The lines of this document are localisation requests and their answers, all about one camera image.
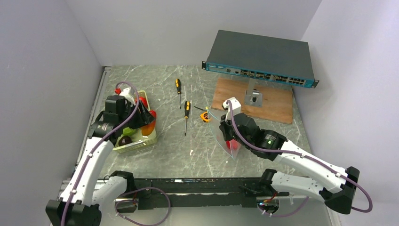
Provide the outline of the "dark purple mangosteen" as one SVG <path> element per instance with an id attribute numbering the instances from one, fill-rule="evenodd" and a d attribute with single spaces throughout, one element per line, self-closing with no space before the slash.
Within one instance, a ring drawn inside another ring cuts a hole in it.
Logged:
<path id="1" fill-rule="evenodd" d="M 124 146 L 124 145 L 128 145 L 131 144 L 132 138 L 130 136 L 121 136 L 119 141 L 118 141 L 118 146 Z"/>

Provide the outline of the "red pomegranate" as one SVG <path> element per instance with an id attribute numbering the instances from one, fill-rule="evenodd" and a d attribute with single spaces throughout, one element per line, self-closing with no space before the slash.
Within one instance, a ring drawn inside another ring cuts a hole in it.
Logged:
<path id="1" fill-rule="evenodd" d="M 229 150 L 237 150 L 241 147 L 241 144 L 236 140 L 226 141 L 226 146 Z"/>

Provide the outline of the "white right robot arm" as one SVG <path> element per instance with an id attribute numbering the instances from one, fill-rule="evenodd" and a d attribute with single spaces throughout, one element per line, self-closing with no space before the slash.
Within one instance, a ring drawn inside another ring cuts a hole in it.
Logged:
<path id="1" fill-rule="evenodd" d="M 221 117 L 219 129 L 225 141 L 236 141 L 259 158 L 288 165 L 304 177 L 290 176 L 274 169 L 262 175 L 259 189 L 264 195 L 273 192 L 303 194 L 323 202 L 330 209 L 350 214 L 358 188 L 360 171 L 355 167 L 342 168 L 308 153 L 282 134 L 261 129 L 255 121 L 239 113 Z"/>

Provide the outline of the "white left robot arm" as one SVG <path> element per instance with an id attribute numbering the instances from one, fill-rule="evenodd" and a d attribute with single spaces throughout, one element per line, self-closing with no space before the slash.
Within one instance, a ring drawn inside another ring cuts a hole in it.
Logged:
<path id="1" fill-rule="evenodd" d="M 86 149 L 72 179 L 57 200 L 49 200 L 45 212 L 54 226 L 98 226 L 102 207 L 119 195 L 128 198 L 136 190 L 131 172 L 116 171 L 99 190 L 97 179 L 106 158 L 125 128 L 139 129 L 155 118 L 140 97 L 109 96 L 105 110 L 91 125 Z"/>

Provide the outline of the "red apple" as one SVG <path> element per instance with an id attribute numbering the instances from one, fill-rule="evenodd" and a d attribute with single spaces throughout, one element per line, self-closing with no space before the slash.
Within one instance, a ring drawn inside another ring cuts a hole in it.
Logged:
<path id="1" fill-rule="evenodd" d="M 143 106 L 148 109 L 148 102 L 147 99 L 145 97 L 140 96 L 139 97 L 140 102 L 143 104 Z"/>

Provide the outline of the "orange mango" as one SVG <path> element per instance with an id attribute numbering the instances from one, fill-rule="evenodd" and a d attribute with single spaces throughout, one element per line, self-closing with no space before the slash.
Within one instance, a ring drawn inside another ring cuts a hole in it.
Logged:
<path id="1" fill-rule="evenodd" d="M 150 114 L 154 117 L 154 120 L 150 124 L 141 127 L 142 136 L 149 136 L 155 129 L 157 113 L 154 110 L 150 110 Z"/>

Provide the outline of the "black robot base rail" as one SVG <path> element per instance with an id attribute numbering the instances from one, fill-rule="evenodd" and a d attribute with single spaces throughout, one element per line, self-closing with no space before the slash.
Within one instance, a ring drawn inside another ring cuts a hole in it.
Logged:
<path id="1" fill-rule="evenodd" d="M 136 178 L 135 185 L 117 197 L 133 201 L 139 210 L 167 207 L 241 206 L 255 208 L 263 200 L 288 196 L 249 178 Z"/>

